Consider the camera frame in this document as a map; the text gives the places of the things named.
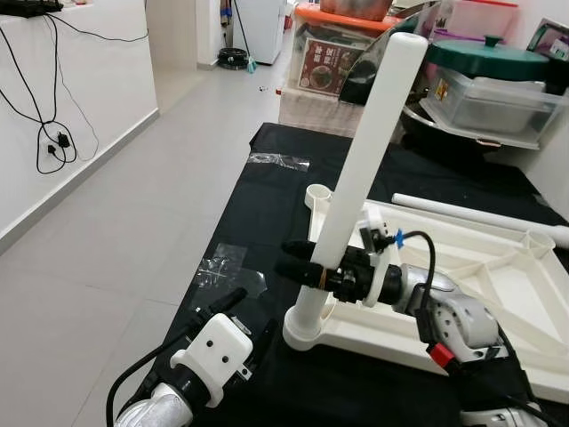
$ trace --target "green lid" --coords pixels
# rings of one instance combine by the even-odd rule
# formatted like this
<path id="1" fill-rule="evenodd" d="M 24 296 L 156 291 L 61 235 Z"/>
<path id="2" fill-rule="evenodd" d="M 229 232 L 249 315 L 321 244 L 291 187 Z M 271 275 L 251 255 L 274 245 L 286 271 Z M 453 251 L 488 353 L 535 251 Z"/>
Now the green lid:
<path id="1" fill-rule="evenodd" d="M 500 80 L 545 80 L 549 59 L 538 53 L 497 45 L 500 37 L 486 36 L 485 43 L 441 40 L 427 50 L 427 61 L 471 77 Z"/>

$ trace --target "refrigerator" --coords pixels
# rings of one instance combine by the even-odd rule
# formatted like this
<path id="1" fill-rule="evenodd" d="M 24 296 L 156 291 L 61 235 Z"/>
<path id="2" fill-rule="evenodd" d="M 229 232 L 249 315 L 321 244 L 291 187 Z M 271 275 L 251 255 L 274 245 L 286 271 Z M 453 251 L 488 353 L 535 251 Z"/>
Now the refrigerator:
<path id="1" fill-rule="evenodd" d="M 233 47 L 246 50 L 235 1 L 251 55 L 261 64 L 272 64 L 283 46 L 286 0 L 233 0 Z"/>

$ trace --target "tiled floor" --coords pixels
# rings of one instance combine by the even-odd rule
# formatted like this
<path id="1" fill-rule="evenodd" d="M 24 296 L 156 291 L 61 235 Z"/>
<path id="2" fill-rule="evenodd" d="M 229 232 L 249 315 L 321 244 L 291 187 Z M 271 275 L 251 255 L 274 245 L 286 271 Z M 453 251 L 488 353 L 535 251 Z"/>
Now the tiled floor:
<path id="1" fill-rule="evenodd" d="M 208 72 L 0 257 L 0 425 L 104 424 L 108 387 L 163 339 L 249 140 L 277 120 L 289 49 L 253 75 Z"/>

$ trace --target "white wall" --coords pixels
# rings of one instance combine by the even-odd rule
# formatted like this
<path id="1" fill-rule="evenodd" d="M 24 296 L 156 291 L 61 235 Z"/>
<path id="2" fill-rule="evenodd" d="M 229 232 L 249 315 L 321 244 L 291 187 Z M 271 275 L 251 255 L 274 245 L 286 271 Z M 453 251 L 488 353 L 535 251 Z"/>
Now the white wall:
<path id="1" fill-rule="evenodd" d="M 517 0 L 519 22 L 510 42 L 526 48 L 541 18 L 569 25 L 569 0 Z M 519 167 L 545 199 L 569 220 L 569 116 L 560 117 L 540 151 L 508 149 L 499 159 Z"/>
<path id="2" fill-rule="evenodd" d="M 148 0 L 152 62 L 159 68 L 196 69 L 196 2 Z"/>
<path id="3" fill-rule="evenodd" d="M 96 0 L 58 14 L 78 28 L 105 36 L 133 38 L 146 32 L 142 0 Z M 52 112 L 53 45 L 42 18 L 0 17 L 0 25 L 42 112 Z M 145 117 L 156 111 L 156 96 L 148 39 L 135 43 L 108 42 L 81 35 L 63 24 L 60 62 L 65 82 L 100 138 L 99 153 L 113 145 Z M 34 115 L 30 98 L 19 80 L 4 40 L 0 40 L 0 87 L 16 106 Z M 94 149 L 91 130 L 61 85 L 58 120 L 66 124 L 82 157 Z M 59 187 L 87 166 L 77 161 L 52 175 L 36 172 L 37 125 L 13 113 L 0 99 L 0 237 Z M 51 159 L 41 155 L 44 167 Z"/>
<path id="4" fill-rule="evenodd" d="M 196 0 L 197 62 L 214 65 L 223 47 L 220 1 Z"/>

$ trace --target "mop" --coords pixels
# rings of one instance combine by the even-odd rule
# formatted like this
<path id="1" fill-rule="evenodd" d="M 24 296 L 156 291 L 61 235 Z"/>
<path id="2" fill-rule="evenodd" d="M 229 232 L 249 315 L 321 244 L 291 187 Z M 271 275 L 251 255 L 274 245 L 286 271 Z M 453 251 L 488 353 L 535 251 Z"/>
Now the mop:
<path id="1" fill-rule="evenodd" d="M 247 72 L 254 73 L 255 69 L 257 69 L 257 62 L 251 56 L 251 52 L 249 52 L 249 45 L 247 44 L 247 37 L 245 36 L 245 31 L 243 29 L 243 22 L 241 21 L 241 15 L 239 14 L 239 8 L 237 7 L 237 0 L 233 0 L 235 4 L 235 10 L 237 12 L 237 18 L 239 19 L 239 26 L 241 27 L 241 32 L 243 33 L 243 39 L 245 41 L 245 49 L 247 49 Z"/>

